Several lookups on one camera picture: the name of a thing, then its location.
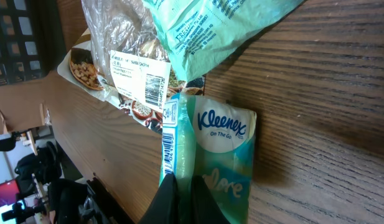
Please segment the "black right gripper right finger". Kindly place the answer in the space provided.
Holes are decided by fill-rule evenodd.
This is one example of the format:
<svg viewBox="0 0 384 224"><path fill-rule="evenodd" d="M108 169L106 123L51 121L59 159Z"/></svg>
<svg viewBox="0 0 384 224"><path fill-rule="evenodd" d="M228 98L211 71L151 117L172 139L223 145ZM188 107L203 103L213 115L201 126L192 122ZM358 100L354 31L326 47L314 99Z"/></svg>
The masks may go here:
<svg viewBox="0 0 384 224"><path fill-rule="evenodd" d="M191 214L194 224L230 224L202 176L196 175L191 181Z"/></svg>

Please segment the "green Kleenex tissue pack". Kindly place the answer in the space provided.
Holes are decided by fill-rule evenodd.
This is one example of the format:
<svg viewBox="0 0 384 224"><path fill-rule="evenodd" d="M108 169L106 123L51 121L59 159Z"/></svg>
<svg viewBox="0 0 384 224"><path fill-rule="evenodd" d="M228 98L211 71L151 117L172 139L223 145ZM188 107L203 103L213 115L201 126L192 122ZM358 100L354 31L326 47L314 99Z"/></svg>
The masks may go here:
<svg viewBox="0 0 384 224"><path fill-rule="evenodd" d="M246 223L253 175L256 113L205 96L178 93L162 114L160 178L176 177L179 218L191 223L191 182L201 176L226 221Z"/></svg>

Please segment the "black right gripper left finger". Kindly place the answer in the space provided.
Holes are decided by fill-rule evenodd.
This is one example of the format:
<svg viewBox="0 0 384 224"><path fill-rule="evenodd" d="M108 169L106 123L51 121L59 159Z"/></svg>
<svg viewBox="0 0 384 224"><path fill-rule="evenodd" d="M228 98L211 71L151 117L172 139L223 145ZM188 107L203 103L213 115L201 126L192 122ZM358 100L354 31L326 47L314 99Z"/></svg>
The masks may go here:
<svg viewBox="0 0 384 224"><path fill-rule="evenodd" d="M139 224L179 223L179 197L174 174L167 174L162 180L149 208Z"/></svg>

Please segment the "teal snack packet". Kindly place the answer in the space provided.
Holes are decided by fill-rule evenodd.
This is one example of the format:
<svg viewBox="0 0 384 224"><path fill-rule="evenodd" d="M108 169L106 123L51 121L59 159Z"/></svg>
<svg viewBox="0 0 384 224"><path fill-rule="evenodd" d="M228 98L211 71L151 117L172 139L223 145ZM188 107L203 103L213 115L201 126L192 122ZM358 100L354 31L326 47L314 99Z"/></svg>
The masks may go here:
<svg viewBox="0 0 384 224"><path fill-rule="evenodd" d="M302 0L144 0L176 77L205 75Z"/></svg>

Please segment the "small printed snack bag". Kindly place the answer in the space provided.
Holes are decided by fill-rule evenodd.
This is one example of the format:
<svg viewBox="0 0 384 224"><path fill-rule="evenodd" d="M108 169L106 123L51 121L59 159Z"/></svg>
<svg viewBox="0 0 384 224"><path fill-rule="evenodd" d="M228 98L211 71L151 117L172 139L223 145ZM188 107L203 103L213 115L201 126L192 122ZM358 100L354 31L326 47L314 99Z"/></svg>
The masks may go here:
<svg viewBox="0 0 384 224"><path fill-rule="evenodd" d="M204 94L206 78L179 80L155 37L138 38L127 50L107 52L108 73L98 66L91 47L90 32L85 31L60 63L59 75L155 133L162 132L162 110L171 96Z"/></svg>

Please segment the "brown cookie pouch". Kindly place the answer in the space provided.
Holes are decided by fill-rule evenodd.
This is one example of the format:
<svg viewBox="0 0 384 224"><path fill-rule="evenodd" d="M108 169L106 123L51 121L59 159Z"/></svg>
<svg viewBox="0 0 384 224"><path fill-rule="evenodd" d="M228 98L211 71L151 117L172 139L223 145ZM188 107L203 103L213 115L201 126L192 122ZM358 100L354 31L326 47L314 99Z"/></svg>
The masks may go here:
<svg viewBox="0 0 384 224"><path fill-rule="evenodd" d="M82 0L91 34L91 54L98 72L114 85L110 73L110 51L168 62L157 38L149 9L141 0Z"/></svg>

